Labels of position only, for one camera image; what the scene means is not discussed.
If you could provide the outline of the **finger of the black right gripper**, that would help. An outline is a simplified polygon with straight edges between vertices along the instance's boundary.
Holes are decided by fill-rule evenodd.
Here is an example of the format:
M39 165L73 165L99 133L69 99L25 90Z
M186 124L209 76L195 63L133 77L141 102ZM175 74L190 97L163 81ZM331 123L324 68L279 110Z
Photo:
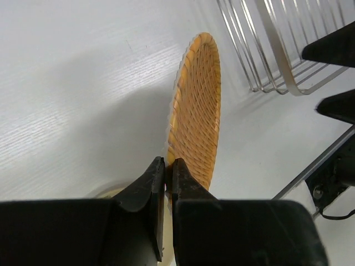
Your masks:
M354 125L355 123L354 89L324 98L316 107L316 111L339 121Z
M304 47L304 60L354 68L354 22Z

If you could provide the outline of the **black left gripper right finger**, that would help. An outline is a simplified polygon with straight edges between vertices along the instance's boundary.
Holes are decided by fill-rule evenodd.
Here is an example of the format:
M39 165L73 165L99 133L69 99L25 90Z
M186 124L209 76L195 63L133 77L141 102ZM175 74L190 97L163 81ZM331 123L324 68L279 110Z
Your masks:
M287 200L221 200L172 166L177 265L327 265L326 250L303 205Z

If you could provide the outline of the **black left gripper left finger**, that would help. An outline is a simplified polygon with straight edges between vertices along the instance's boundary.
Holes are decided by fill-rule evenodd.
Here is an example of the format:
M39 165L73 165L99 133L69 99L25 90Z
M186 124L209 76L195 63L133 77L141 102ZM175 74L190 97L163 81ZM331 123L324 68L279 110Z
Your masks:
M1 203L2 265L157 265L165 164L110 198Z

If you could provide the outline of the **woven bamboo round plate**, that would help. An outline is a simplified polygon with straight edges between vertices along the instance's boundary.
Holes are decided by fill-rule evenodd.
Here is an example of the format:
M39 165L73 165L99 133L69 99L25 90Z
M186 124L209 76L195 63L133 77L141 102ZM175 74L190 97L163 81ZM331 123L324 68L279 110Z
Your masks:
M186 48L173 86L164 145L165 162L182 158L200 185L209 189L214 172L221 117L221 67L210 33Z

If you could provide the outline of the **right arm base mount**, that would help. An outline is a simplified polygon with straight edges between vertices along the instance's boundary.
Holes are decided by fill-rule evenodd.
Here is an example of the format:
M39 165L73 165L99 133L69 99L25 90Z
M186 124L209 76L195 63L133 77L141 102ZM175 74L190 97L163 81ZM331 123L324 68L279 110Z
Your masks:
M343 192L354 187L354 137L349 138L325 162L317 166L306 179L306 184L317 214L333 221L353 216L354 210L342 216L329 216L324 214L324 211Z

